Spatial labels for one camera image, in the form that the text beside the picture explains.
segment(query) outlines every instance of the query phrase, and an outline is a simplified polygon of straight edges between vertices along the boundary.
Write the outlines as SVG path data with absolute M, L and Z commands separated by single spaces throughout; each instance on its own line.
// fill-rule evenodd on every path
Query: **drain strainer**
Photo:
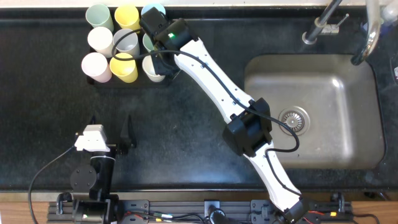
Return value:
M 307 112 L 298 106 L 284 109 L 279 120 L 291 128 L 297 135 L 303 134 L 310 125 L 310 119 Z M 285 128 L 280 127 L 284 133 L 291 135 Z

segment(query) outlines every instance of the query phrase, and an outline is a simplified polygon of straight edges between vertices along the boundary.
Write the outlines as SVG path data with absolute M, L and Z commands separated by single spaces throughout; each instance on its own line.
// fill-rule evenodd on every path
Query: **chrome faucet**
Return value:
M 337 25 L 328 25 L 327 21 L 341 2 L 342 0 L 332 0 L 322 15 L 315 19 L 311 29 L 303 33 L 302 40 L 304 43 L 314 44 L 317 41 L 318 35 L 338 34 L 339 26 L 348 18 L 348 15 Z M 362 63 L 372 53 L 379 39 L 381 26 L 379 0 L 366 0 L 366 12 L 368 14 L 368 36 L 364 47 L 352 57 L 351 63 L 353 65 Z

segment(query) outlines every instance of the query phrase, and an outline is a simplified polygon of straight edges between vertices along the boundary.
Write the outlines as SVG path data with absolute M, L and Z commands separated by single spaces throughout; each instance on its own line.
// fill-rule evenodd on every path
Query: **faucet handle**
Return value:
M 339 26 L 349 18 L 349 14 L 347 13 L 345 17 L 340 20 L 338 24 L 327 24 L 321 31 L 320 35 L 337 35 L 340 31 Z

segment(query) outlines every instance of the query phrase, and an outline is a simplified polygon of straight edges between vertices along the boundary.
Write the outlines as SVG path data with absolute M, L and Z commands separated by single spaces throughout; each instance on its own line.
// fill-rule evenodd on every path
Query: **cup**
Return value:
M 104 83 L 112 78 L 108 61 L 104 55 L 97 52 L 90 53 L 83 58 L 81 61 L 81 69 L 86 75 L 97 82 Z
M 116 56 L 119 58 L 131 58 L 131 55 L 127 53 L 118 53 Z M 135 60 L 120 61 L 112 58 L 109 66 L 111 67 L 112 73 L 126 83 L 132 83 L 136 81 L 138 77 Z
M 165 9 L 161 4 L 159 4 L 159 3 L 152 3 L 152 4 L 148 4 L 148 5 L 144 6 L 144 7 L 141 9 L 141 16 L 142 16 L 145 12 L 149 11 L 150 9 L 152 9 L 153 7 L 155 7 L 159 12 L 163 12 L 163 14 L 166 15 L 166 9 Z
M 105 27 L 96 27 L 88 33 L 88 44 L 105 57 L 112 57 L 112 32 Z
M 113 36 L 113 44 L 115 44 L 122 36 L 126 35 L 128 32 L 131 31 L 132 31 L 131 29 L 121 29 L 117 31 Z M 137 34 L 133 33 L 125 37 L 116 46 L 116 49 L 121 53 L 127 53 L 129 55 L 132 55 L 133 57 L 137 57 L 139 55 L 139 44 L 138 44 Z
M 140 29 L 139 13 L 135 6 L 127 4 L 120 6 L 114 12 L 114 19 L 123 29 Z
M 144 44 L 144 47 L 148 52 L 155 50 L 154 45 L 147 34 L 142 38 L 142 44 Z
M 146 56 L 143 59 L 142 69 L 144 69 L 144 72 L 152 82 L 161 82 L 165 78 L 165 75 L 157 75 L 155 73 L 154 64 L 152 63 L 152 58 L 150 56 Z
M 94 28 L 106 27 L 113 32 L 111 12 L 104 4 L 97 4 L 89 7 L 86 11 L 86 20 Z

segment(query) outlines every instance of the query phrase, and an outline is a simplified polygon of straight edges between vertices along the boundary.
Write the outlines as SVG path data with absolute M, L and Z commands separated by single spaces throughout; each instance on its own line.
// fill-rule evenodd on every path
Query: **stainless steel sink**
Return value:
M 300 148 L 278 153 L 286 168 L 367 169 L 384 156 L 372 68 L 352 55 L 263 55 L 245 69 L 245 92 L 299 134 Z M 275 147 L 294 139 L 273 124 Z

